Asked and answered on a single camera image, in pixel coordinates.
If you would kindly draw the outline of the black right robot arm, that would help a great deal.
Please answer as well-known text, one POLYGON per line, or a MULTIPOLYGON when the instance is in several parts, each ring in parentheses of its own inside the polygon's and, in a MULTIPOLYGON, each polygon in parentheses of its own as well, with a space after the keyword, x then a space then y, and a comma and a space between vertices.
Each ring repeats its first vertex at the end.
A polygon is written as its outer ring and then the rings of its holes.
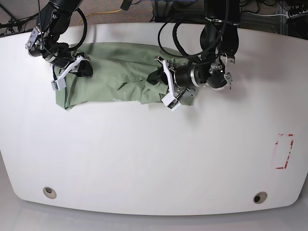
POLYGON ((90 57, 77 51, 85 41, 88 30, 87 19, 79 7, 81 3, 80 0, 50 0, 45 7, 38 9, 36 26, 26 43, 30 56, 41 56, 52 65, 51 85, 54 90, 66 88, 67 74, 77 77, 93 76, 90 57), (73 46, 59 43, 60 35, 68 29, 74 12, 78 12, 84 23, 82 37, 73 46))

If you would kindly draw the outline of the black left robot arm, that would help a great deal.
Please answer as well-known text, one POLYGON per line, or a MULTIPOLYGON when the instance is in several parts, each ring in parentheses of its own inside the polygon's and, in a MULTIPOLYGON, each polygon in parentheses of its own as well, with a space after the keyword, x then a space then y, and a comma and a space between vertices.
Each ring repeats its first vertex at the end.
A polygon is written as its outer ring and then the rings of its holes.
POLYGON ((163 24, 173 23, 172 39, 179 54, 172 57, 187 62, 180 64, 157 56, 155 59, 161 67, 148 76, 147 83, 166 86, 161 102, 171 110, 191 105, 197 88, 231 88, 232 76, 228 67, 235 62, 239 48, 240 1, 207 0, 205 6, 204 13, 177 14, 163 24), (201 52, 188 54, 180 44, 178 29, 186 22, 205 24, 200 34, 201 52))

